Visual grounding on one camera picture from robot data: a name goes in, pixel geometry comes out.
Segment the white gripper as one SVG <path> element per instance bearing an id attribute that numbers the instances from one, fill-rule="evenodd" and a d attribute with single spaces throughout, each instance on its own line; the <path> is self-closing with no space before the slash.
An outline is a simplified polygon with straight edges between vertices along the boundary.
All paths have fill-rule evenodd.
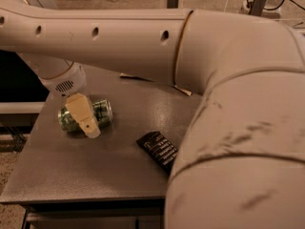
<path id="1" fill-rule="evenodd" d="M 82 65 L 72 63 L 59 76 L 51 79 L 40 78 L 40 81 L 53 95 L 69 95 L 65 107 L 88 138 L 96 138 L 101 134 L 91 101 L 84 94 L 80 94 L 87 85 Z"/>

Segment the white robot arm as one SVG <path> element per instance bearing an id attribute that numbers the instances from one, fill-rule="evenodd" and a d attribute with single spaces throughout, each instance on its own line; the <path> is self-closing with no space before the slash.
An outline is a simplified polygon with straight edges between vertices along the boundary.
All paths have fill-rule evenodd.
<path id="1" fill-rule="evenodd" d="M 200 94 L 173 162 L 166 229 L 305 229 L 304 39 L 272 20 L 208 10 L 59 10 L 0 0 L 0 48 L 99 134 L 84 65 Z"/>

